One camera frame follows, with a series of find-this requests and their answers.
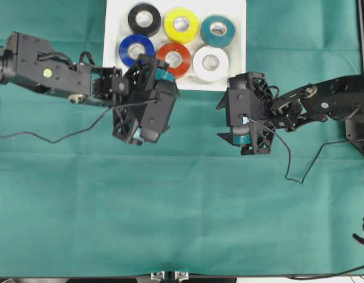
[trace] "electrical tape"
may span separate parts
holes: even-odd
[[[141,17],[146,17],[149,21],[141,22]],[[128,24],[134,34],[152,37],[160,30],[161,15],[156,7],[150,4],[139,4],[128,14]]]
[[[169,66],[168,71],[172,73],[175,78],[181,78],[188,72],[188,69],[190,69],[191,66],[191,54],[185,46],[175,42],[168,43],[159,49],[156,56],[158,59],[169,63],[167,58],[173,53],[177,53],[180,57],[180,63],[175,67]]]
[[[205,46],[195,53],[193,68],[199,79],[215,83],[227,75],[229,58],[222,49]]]
[[[212,47],[228,46],[236,34],[233,23],[222,16],[211,16],[201,24],[200,35],[203,41]]]
[[[184,22],[186,28],[178,29],[178,22]],[[185,44],[191,42],[197,36],[199,20],[188,9],[173,9],[165,17],[164,28],[171,41]]]
[[[144,49],[145,55],[155,55],[153,43],[149,40],[149,38],[141,34],[130,35],[121,42],[118,50],[119,57],[121,58],[123,64],[128,67],[132,66],[137,60],[137,57],[130,55],[131,49],[134,47],[140,47]]]

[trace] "screw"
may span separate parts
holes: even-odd
[[[119,90],[124,91],[124,89],[125,89],[124,83],[119,83]]]
[[[307,87],[305,89],[305,98],[311,98],[318,92],[318,88],[316,85],[313,85],[311,87]]]

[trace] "metal bracket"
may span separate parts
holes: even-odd
[[[151,280],[161,282],[165,280],[165,271],[159,271],[156,273],[151,273]]]
[[[183,271],[174,271],[174,272],[166,272],[159,271],[151,274],[151,280],[158,282],[179,282],[188,280],[188,272]]]
[[[175,277],[176,281],[179,281],[179,282],[188,280],[188,272],[176,271],[174,273],[174,277]]]

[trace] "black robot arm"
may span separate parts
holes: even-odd
[[[167,69],[166,63],[145,55],[125,74],[115,67],[96,66],[89,52],[74,63],[48,40],[19,32],[0,46],[0,84],[13,83],[73,103],[113,107],[113,135],[129,144],[155,143],[168,129],[179,93],[174,80],[164,79]],[[135,106],[115,108],[127,104]]]
[[[364,75],[308,84],[282,96],[261,73],[238,75],[229,84],[217,109],[226,109],[230,132],[218,135],[241,147],[242,155],[270,153],[277,129],[296,131],[328,118],[346,122],[349,141],[364,139]],[[364,155],[364,141],[353,145]]]

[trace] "table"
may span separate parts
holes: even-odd
[[[247,68],[282,93],[359,74],[355,0],[249,0]],[[102,60],[104,0],[0,1],[0,44],[15,31]],[[56,146],[0,141],[0,276],[100,277],[180,270],[210,275],[321,274],[364,264],[352,238],[364,215],[364,158],[325,149],[304,186],[283,179],[287,155],[241,157],[216,137],[222,93],[182,92],[159,144],[111,137],[111,117]],[[58,137],[101,108],[0,86],[0,135]],[[280,134],[301,176],[344,125]]]

